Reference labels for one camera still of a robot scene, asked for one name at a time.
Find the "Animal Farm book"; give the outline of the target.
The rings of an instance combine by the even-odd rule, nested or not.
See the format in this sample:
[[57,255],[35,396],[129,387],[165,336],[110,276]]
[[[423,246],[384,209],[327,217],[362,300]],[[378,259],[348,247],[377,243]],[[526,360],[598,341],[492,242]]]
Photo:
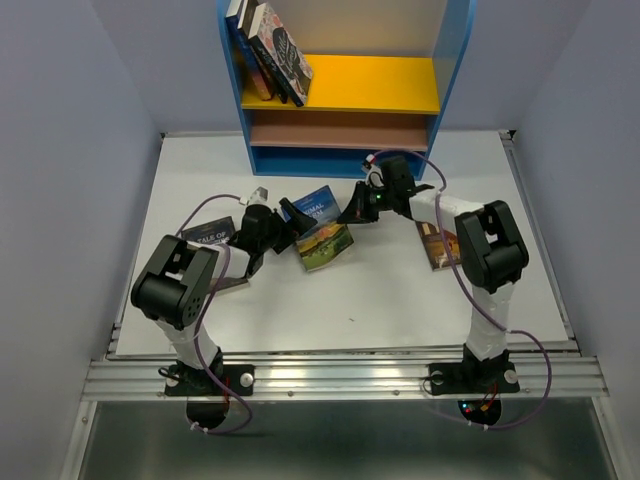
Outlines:
[[317,221],[317,224],[295,243],[306,272],[328,266],[354,244],[348,226],[337,222],[341,209],[328,185],[293,201],[292,204]]

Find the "Kate DiCamillo dark book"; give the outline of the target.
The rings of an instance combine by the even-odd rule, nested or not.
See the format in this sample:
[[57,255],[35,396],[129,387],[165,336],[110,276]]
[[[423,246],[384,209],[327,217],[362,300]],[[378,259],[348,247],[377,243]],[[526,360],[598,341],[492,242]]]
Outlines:
[[451,262],[446,253],[445,245],[451,252],[456,265],[461,264],[461,256],[457,237],[451,232],[445,233],[446,241],[443,241],[438,227],[431,223],[417,222],[417,231],[433,271],[439,271],[451,267]]

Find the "Jane Eyre blue book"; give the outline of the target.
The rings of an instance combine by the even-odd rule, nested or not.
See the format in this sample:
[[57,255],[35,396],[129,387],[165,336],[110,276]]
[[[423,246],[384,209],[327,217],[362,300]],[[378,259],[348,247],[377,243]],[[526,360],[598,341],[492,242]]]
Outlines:
[[243,11],[243,4],[243,1],[230,2],[225,15],[226,26],[242,57],[247,76],[256,88],[259,99],[261,101],[268,101],[274,96],[274,88],[267,79],[248,40],[244,37],[240,29],[240,17]]

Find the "Little Women book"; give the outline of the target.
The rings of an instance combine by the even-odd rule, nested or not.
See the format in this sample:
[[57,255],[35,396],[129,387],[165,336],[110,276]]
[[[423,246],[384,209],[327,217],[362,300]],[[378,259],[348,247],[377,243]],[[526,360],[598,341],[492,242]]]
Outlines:
[[296,107],[308,101],[313,69],[268,3],[259,3],[246,32],[249,44]]

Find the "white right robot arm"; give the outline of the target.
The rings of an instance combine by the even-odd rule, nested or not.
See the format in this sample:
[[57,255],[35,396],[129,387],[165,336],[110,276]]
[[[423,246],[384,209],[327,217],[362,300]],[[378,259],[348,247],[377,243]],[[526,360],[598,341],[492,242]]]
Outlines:
[[515,393],[519,389],[507,346],[510,300],[528,266],[529,253],[507,203],[477,203],[448,196],[444,186],[419,184],[402,154],[370,154],[364,180],[338,218],[341,224],[369,224],[384,211],[430,223],[452,234],[459,253],[451,268],[471,304],[462,359],[428,366],[429,394]]

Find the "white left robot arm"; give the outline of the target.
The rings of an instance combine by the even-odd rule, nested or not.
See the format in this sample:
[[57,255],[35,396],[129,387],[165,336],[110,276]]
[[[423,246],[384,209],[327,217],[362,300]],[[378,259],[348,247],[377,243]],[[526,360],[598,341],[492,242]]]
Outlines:
[[202,326],[215,293],[226,278],[251,278],[267,251],[282,253],[317,225],[288,199],[280,206],[283,214],[249,202],[240,229],[222,244],[164,236],[134,282],[131,304],[159,326],[177,354],[176,363],[160,371],[169,395],[222,393],[223,354]]

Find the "dark purple cover book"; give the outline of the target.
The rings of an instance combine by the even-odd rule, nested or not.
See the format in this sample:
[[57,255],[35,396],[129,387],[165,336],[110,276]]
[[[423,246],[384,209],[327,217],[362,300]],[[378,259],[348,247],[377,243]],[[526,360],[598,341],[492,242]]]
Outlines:
[[[181,233],[181,238],[188,242],[212,246],[226,243],[235,232],[236,228],[233,218],[226,216],[187,228]],[[249,285],[249,281],[245,278],[224,278],[219,284],[218,293],[230,293],[246,288]]]

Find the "blue bookshelf with coloured shelves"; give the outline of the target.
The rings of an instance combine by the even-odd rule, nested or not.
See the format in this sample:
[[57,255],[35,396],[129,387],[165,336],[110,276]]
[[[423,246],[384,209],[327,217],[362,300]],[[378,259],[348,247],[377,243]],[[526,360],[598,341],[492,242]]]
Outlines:
[[425,170],[476,13],[473,1],[447,1],[429,57],[310,54],[304,107],[274,81],[261,101],[217,5],[221,46],[251,170],[261,176],[359,178],[368,154],[409,151],[415,178]]

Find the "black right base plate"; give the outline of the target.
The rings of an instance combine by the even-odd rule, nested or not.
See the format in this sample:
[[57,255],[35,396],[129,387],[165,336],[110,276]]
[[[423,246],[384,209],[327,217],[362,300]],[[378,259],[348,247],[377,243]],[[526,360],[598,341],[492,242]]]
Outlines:
[[502,394],[518,393],[520,384],[517,378],[507,380],[505,373],[515,370],[508,362],[505,366],[471,366],[457,363],[431,363],[427,365],[430,386],[428,389],[435,395],[467,395],[485,394],[497,387]]

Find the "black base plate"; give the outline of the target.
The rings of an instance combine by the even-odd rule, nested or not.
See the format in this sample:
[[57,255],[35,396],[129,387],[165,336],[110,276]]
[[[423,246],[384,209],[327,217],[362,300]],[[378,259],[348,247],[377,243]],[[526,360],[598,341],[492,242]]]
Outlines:
[[[169,397],[221,397],[225,392],[204,370],[196,370],[180,362],[160,367],[165,380],[164,394]],[[220,381],[240,396],[253,395],[255,367],[250,364],[225,364]]]
[[471,366],[457,363],[431,363],[427,365],[430,386],[428,389],[435,395],[467,395],[485,394],[497,387],[502,394],[518,393],[520,384],[517,378],[507,380],[505,373],[515,370],[508,362],[505,366]]

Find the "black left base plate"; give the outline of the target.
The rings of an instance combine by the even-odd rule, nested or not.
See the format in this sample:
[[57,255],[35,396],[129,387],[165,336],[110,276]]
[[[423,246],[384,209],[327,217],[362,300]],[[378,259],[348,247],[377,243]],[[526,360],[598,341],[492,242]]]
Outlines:
[[[196,370],[180,362],[160,367],[165,380],[164,394],[169,397],[221,397],[225,392],[204,370]],[[255,367],[250,364],[225,364],[220,381],[240,396],[253,395]]]

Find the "aluminium rail frame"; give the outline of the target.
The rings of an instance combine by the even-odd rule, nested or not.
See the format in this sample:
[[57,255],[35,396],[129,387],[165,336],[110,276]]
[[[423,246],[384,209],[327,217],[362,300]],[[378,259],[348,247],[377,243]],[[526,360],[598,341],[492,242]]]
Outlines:
[[495,131],[442,132],[432,151],[450,194],[508,202],[531,261],[517,284],[510,347],[519,393],[505,431],[464,424],[430,397],[427,365],[461,354],[470,306],[434,272],[415,226],[386,213],[315,273],[268,255],[206,326],[231,364],[255,367],[253,420],[228,436],[190,429],[187,402],[163,393],[171,362],[159,329],[126,307],[108,354],[87,375],[63,474],[78,479],[625,479],[598,361],[574,341],[512,161]]

